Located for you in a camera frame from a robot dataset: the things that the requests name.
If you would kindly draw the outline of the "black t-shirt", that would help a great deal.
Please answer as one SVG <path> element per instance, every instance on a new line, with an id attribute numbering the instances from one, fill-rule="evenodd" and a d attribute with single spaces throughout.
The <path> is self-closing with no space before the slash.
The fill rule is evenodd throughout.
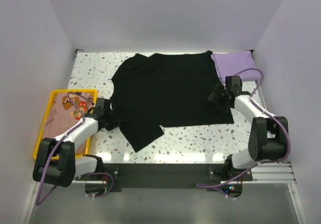
<path id="1" fill-rule="evenodd" d="M 163 135 L 163 128 L 231 124 L 227 104 L 208 101 L 221 85 L 212 52 L 151 56 L 136 54 L 112 77 L 113 116 L 138 152 Z"/>

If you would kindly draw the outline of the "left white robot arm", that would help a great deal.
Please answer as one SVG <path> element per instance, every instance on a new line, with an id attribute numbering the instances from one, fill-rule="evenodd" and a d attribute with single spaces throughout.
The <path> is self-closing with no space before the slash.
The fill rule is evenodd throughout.
<path id="1" fill-rule="evenodd" d="M 65 133 L 40 141 L 33 169 L 33 180 L 55 186 L 68 187 L 80 176 L 93 180 L 104 174 L 101 157 L 83 154 L 76 157 L 76 149 L 101 129 L 112 130 L 118 126 L 113 116 L 110 99 L 98 98 L 94 107 Z"/>

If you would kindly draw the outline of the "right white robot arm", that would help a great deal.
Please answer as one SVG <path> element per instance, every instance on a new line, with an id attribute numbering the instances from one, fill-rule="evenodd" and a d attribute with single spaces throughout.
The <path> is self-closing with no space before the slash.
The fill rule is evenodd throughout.
<path id="1" fill-rule="evenodd" d="M 265 110 L 251 93 L 242 89 L 239 76 L 227 76 L 225 86 L 217 86 L 208 97 L 214 104 L 228 104 L 251 124 L 248 147 L 229 155 L 223 164 L 209 167 L 210 178 L 235 180 L 259 163 L 283 161 L 290 152 L 288 120 Z"/>

